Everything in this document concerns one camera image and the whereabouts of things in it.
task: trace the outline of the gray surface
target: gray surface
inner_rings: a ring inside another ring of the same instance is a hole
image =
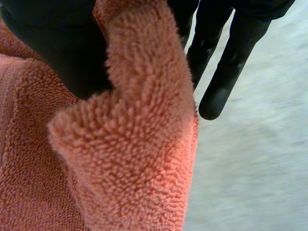
[[[209,84],[230,21],[196,90]],[[256,45],[221,117],[201,120],[184,231],[308,231],[308,1]]]

